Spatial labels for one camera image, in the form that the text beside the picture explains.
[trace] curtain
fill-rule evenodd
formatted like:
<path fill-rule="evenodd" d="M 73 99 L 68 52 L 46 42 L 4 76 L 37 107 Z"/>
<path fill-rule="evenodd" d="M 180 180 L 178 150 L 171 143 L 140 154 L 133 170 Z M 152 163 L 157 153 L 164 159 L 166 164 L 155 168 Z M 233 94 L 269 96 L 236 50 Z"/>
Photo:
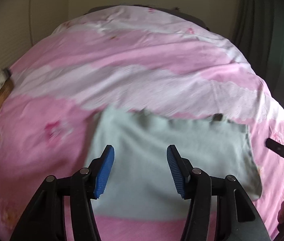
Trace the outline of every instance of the curtain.
<path fill-rule="evenodd" d="M 233 43 L 284 108 L 284 0 L 241 0 Z"/>

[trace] gray fabric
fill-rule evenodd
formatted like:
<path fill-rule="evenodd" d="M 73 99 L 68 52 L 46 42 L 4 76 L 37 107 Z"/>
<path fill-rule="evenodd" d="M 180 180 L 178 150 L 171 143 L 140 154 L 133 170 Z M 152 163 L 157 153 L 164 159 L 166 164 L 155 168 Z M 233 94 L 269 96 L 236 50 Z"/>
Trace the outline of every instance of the gray fabric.
<path fill-rule="evenodd" d="M 107 108 L 101 114 L 85 165 L 99 157 L 107 144 L 114 147 L 115 160 L 104 194 L 92 201 L 98 215 L 144 220 L 185 218 L 189 202 L 174 186 L 166 159 L 170 144 L 211 176 L 235 175 L 252 199 L 262 193 L 248 126 L 222 115 L 201 120 L 169 119 L 145 110 L 131 113 Z"/>

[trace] silver screw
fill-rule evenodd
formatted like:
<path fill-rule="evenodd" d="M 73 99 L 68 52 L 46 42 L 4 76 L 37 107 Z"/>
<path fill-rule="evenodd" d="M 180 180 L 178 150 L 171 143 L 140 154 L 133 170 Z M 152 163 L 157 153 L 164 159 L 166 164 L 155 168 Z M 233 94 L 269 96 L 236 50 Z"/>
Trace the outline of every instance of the silver screw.
<path fill-rule="evenodd" d="M 55 177 L 54 176 L 48 176 L 46 178 L 46 182 L 53 182 L 55 180 Z"/>
<path fill-rule="evenodd" d="M 80 170 L 80 173 L 81 173 L 82 175 L 85 175 L 85 174 L 87 174 L 89 171 L 90 171 L 90 170 L 89 170 L 88 168 L 82 168 L 82 169 Z"/>
<path fill-rule="evenodd" d="M 227 178 L 229 181 L 232 181 L 232 182 L 234 182 L 234 181 L 236 180 L 235 176 L 233 176 L 233 175 L 227 175 L 226 178 Z"/>
<path fill-rule="evenodd" d="M 194 169 L 192 169 L 192 172 L 193 172 L 194 174 L 199 175 L 199 174 L 201 174 L 202 170 L 199 169 L 199 168 L 194 168 Z"/>

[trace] blue gripper pad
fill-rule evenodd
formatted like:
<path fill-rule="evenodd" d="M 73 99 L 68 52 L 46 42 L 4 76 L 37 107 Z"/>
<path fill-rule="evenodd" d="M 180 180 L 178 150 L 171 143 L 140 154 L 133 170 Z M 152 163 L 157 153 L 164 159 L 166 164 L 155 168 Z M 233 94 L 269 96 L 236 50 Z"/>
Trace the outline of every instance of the blue gripper pad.
<path fill-rule="evenodd" d="M 106 158 L 104 159 L 104 162 L 101 165 L 100 171 L 96 176 L 95 189 L 93 192 L 93 195 L 96 199 L 98 199 L 100 195 L 104 193 L 104 189 L 106 187 L 107 180 L 109 179 L 109 173 L 111 172 L 113 162 L 114 148 L 110 146 L 106 154 Z"/>
<path fill-rule="evenodd" d="M 182 176 L 182 173 L 179 169 L 178 163 L 172 153 L 171 147 L 169 146 L 166 150 L 166 157 L 168 160 L 168 164 L 171 170 L 171 174 L 174 180 L 175 188 L 177 189 L 178 194 L 181 195 L 181 197 L 184 199 L 185 197 L 185 179 Z"/>

